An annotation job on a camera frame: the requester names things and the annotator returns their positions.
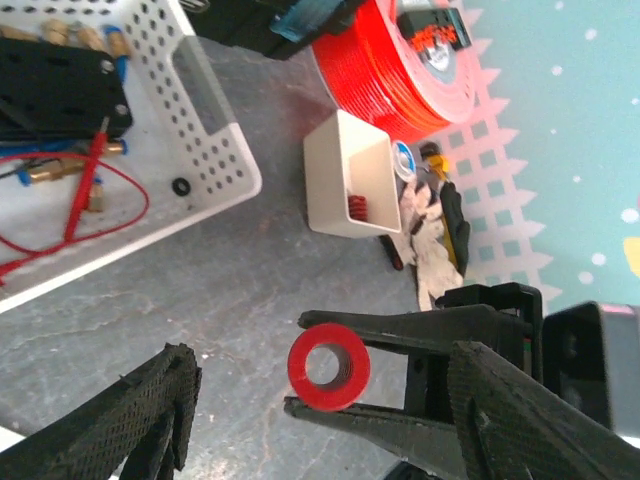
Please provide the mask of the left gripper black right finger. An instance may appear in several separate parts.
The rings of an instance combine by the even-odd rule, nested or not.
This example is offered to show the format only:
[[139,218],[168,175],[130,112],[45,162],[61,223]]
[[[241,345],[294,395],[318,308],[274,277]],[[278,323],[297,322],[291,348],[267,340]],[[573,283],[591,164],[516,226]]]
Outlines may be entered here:
[[471,479],[636,479],[639,451],[478,342],[452,346],[447,386]]

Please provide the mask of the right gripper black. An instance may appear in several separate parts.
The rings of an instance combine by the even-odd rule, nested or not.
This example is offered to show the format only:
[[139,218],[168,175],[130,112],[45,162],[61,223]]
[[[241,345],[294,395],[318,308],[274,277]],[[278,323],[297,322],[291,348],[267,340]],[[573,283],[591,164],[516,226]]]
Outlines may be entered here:
[[[471,285],[448,291],[436,309],[397,315],[311,310],[303,329],[336,323],[365,345],[394,353],[448,353],[456,341],[480,342],[592,420],[611,427],[602,323],[605,313],[586,302],[549,316],[538,290],[518,283]],[[464,473],[454,425],[389,407],[354,404],[322,412],[297,397],[284,399],[289,416],[364,438],[428,473]]]

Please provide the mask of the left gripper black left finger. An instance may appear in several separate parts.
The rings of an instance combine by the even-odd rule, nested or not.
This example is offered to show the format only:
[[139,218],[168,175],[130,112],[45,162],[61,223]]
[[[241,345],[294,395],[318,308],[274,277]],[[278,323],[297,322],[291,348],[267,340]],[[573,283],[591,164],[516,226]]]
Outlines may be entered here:
[[4,479],[171,479],[185,467],[202,370],[164,349],[1,454]]

